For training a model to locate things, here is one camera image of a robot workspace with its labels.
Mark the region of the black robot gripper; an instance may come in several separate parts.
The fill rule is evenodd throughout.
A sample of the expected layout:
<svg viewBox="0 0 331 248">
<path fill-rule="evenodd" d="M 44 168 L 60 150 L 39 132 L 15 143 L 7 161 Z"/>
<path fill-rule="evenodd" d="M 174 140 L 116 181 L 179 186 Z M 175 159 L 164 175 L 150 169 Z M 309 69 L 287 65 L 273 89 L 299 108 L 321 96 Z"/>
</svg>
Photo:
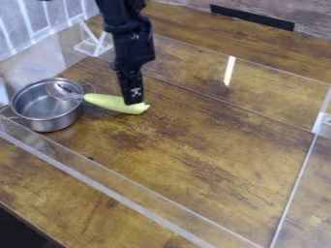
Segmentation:
<svg viewBox="0 0 331 248">
<path fill-rule="evenodd" d="M 144 101 L 143 65 L 155 59 L 152 24 L 142 14 L 146 0 L 95 0 L 103 15 L 103 30 L 112 35 L 115 68 L 124 104 Z M 128 77 L 124 73 L 136 73 Z"/>
</svg>

